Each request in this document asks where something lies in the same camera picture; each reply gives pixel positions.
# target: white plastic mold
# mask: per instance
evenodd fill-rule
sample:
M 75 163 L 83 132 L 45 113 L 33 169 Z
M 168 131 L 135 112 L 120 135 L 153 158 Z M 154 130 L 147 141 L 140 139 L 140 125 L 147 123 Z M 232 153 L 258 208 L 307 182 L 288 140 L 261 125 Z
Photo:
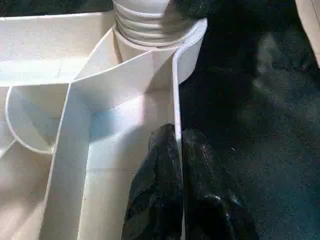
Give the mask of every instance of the white plastic mold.
M 149 135 L 175 124 L 207 21 L 143 47 L 114 12 L 0 18 L 0 240 L 118 240 Z

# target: black glossy object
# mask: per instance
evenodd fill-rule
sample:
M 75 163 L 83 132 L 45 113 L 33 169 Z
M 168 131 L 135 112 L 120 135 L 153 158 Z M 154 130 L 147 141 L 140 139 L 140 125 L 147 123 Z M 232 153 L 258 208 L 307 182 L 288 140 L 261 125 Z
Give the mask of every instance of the black glossy object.
M 235 180 L 205 136 L 185 130 L 182 142 L 187 239 L 259 239 Z
M 149 153 L 130 189 L 122 240 L 179 240 L 183 215 L 182 175 L 174 126 L 149 139 Z

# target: dark fabric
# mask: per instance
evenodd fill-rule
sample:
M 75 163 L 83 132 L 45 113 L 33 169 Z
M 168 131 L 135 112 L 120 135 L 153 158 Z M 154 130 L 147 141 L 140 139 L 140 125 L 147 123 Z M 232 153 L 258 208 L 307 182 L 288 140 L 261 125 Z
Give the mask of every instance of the dark fabric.
M 260 239 L 320 239 L 319 69 L 295 1 L 177 1 L 208 17 L 182 127 L 205 134 Z
M 179 240 L 183 215 L 182 175 L 174 126 L 149 139 L 149 152 L 130 189 L 123 240 Z
M 198 131 L 183 132 L 187 240 L 257 240 L 236 181 Z

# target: ribbed cylinder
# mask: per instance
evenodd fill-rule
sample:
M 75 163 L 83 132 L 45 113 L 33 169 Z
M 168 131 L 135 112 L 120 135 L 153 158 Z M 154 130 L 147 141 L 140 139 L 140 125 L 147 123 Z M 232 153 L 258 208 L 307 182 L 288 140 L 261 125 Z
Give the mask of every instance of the ribbed cylinder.
M 149 47 L 182 43 L 196 31 L 171 0 L 113 0 L 119 31 L 131 42 Z

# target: white plastic structure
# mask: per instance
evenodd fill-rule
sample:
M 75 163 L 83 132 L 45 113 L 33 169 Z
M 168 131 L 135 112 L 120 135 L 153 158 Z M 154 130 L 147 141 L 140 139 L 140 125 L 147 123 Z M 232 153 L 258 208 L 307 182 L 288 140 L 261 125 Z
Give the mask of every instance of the white plastic structure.
M 176 10 L 172 0 L 113 0 L 113 5 L 120 32 L 142 46 L 177 45 L 199 28 Z
M 178 84 L 206 19 L 166 48 L 115 23 L 113 11 L 0 18 L 0 240 L 121 239 L 150 133 L 173 123 L 181 143 Z

